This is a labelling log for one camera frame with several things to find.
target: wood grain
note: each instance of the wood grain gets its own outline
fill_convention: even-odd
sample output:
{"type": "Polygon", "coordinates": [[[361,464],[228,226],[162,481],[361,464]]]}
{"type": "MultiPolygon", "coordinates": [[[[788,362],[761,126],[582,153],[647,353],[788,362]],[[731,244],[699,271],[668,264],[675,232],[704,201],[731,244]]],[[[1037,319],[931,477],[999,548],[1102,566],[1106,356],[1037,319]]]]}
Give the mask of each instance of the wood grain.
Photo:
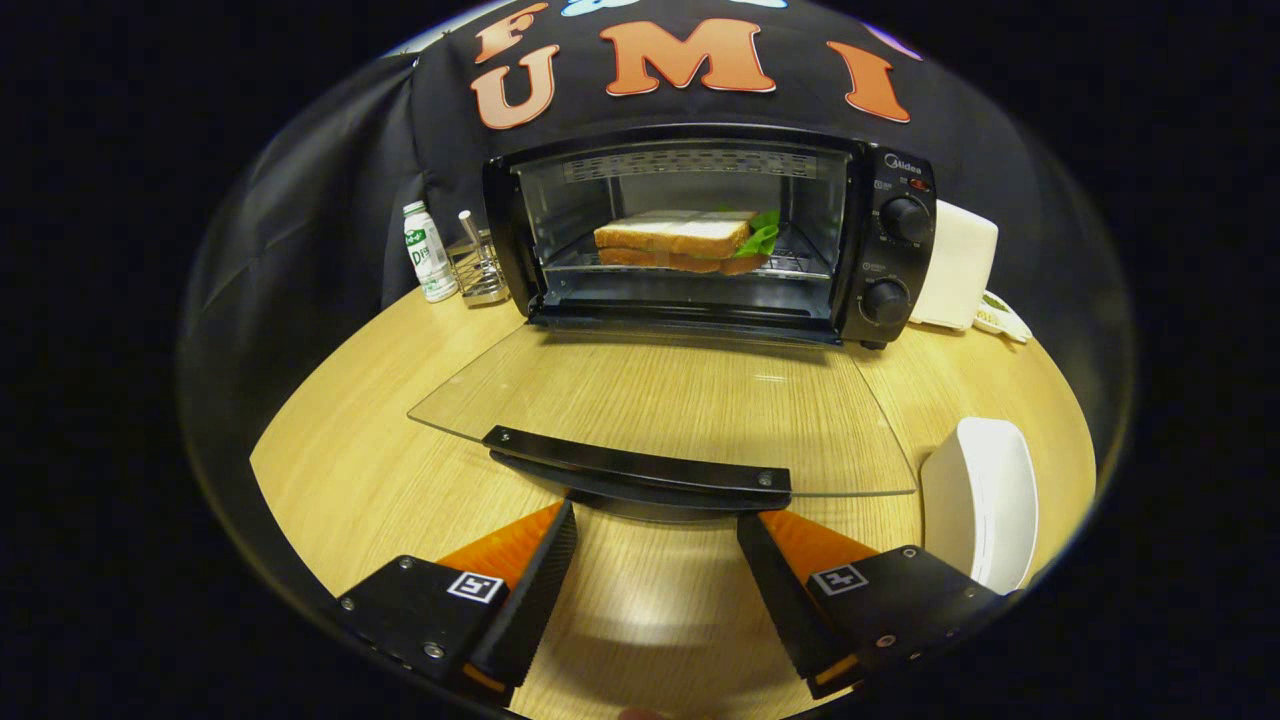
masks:
{"type": "MultiPolygon", "coordinates": [[[[273,420],[253,451],[255,473],[330,592],[396,555],[440,557],[557,500],[480,445],[407,416],[522,320],[512,304],[468,310],[454,296],[429,305],[415,291],[343,343],[273,420]]],[[[961,416],[1015,421],[1039,475],[1037,566],[1052,556],[1046,548],[1061,547],[1092,497],[1093,456],[1079,407],[1039,346],[909,328],[882,354],[849,357],[910,471],[961,416]]],[[[919,493],[797,497],[791,510],[881,550],[920,543],[925,528],[919,493]]],[[[579,525],[579,551],[513,711],[612,719],[648,706],[675,719],[727,719],[815,705],[777,641],[731,523],[655,525],[580,507],[579,525]]]]}

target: black handle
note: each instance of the black handle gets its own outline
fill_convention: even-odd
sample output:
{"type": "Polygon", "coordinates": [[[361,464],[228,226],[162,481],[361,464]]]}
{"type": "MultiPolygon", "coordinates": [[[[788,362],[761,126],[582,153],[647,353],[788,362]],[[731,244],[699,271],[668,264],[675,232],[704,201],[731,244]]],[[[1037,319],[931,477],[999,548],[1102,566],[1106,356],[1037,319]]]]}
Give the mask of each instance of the black handle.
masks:
{"type": "Polygon", "coordinates": [[[640,520],[708,520],[791,503],[786,468],[627,452],[500,425],[481,443],[498,462],[573,502],[640,520]]]}

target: white object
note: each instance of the white object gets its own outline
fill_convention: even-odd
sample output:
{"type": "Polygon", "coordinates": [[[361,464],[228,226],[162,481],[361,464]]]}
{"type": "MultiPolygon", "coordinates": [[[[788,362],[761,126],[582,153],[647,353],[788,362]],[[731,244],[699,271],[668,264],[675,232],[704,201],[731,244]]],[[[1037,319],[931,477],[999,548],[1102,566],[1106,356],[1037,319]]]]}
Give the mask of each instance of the white object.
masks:
{"type": "Polygon", "coordinates": [[[988,333],[1004,334],[1018,342],[1027,342],[1032,329],[1014,313],[1007,302],[989,290],[982,293],[982,304],[973,318],[973,327],[988,333]]]}
{"type": "Polygon", "coordinates": [[[924,461],[924,550],[1005,594],[1030,570],[1039,527],[1027,438],[1007,420],[964,418],[924,461]]]}
{"type": "Polygon", "coordinates": [[[913,323],[957,331],[973,324],[996,259],[996,223],[938,200],[929,270],[911,307],[913,323]]]}
{"type": "Polygon", "coordinates": [[[435,229],[435,222],[426,214],[426,204],[421,200],[404,206],[404,247],[413,261],[422,295],[429,301],[439,302],[458,291],[440,231],[435,229]]]}

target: black knob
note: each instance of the black knob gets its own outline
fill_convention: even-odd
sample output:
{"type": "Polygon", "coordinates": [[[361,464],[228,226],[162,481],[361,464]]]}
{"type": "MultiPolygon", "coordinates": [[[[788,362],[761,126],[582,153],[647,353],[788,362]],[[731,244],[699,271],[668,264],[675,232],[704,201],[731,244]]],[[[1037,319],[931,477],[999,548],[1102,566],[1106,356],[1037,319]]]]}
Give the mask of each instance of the black knob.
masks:
{"type": "Polygon", "coordinates": [[[906,301],[906,288],[893,281],[878,281],[863,293],[863,313],[882,325],[896,325],[910,314],[906,301]]]}
{"type": "Polygon", "coordinates": [[[914,197],[895,197],[881,208],[881,223],[893,240],[927,242],[929,211],[914,197]]]}

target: white bottle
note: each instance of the white bottle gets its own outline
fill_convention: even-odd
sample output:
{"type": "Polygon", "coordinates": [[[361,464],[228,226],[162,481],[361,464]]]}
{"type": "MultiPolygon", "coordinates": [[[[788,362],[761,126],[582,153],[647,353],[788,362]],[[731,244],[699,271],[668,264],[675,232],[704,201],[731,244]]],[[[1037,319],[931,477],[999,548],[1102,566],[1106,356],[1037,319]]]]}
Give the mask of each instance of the white bottle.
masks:
{"type": "Polygon", "coordinates": [[[440,231],[435,229],[421,200],[404,206],[404,246],[413,261],[417,282],[422,283],[422,295],[430,302],[439,302],[458,291],[458,281],[453,278],[449,259],[444,255],[440,231]]]}

